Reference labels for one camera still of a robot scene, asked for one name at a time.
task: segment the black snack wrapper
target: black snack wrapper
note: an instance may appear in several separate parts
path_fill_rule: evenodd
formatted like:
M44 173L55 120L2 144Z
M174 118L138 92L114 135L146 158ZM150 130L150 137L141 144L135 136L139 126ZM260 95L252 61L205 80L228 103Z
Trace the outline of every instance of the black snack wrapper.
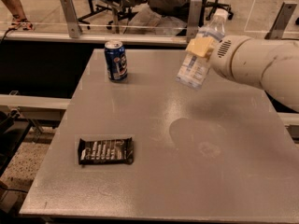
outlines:
M134 160L133 157L132 137L96 141L84 141L80 139L78 144L79 164L132 164Z

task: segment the can top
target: can top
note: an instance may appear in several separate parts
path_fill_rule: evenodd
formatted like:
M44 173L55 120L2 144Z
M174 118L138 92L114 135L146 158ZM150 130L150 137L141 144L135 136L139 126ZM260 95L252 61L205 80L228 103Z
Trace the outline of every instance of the can top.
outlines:
M122 42L118 40L111 40L105 43L105 48L107 49L118 49L122 46Z

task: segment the gray pants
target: gray pants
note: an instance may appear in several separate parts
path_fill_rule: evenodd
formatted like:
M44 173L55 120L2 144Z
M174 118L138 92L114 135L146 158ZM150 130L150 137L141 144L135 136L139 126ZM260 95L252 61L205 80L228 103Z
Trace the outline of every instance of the gray pants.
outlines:
M126 34L177 35L187 23L171 16L162 16L150 9L142 8L128 23Z

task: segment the person's foot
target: person's foot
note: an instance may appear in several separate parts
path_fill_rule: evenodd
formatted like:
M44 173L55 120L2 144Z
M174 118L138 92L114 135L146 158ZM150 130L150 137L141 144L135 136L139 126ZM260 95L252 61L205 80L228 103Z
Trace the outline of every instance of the person's foot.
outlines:
M23 31L34 31L34 29L35 29L34 25L27 19L21 20L21 26L22 26Z
M21 27L21 19L16 18L16 17L12 17L12 21L11 21L11 24L8 27L8 29L18 30L19 27Z

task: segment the white robotic arm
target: white robotic arm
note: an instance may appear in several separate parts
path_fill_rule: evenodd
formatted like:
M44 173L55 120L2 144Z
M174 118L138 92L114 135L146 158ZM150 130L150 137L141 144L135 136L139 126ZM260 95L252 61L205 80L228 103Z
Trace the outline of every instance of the white robotic arm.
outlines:
M265 90L299 112L299 41L227 35L210 63L221 77Z

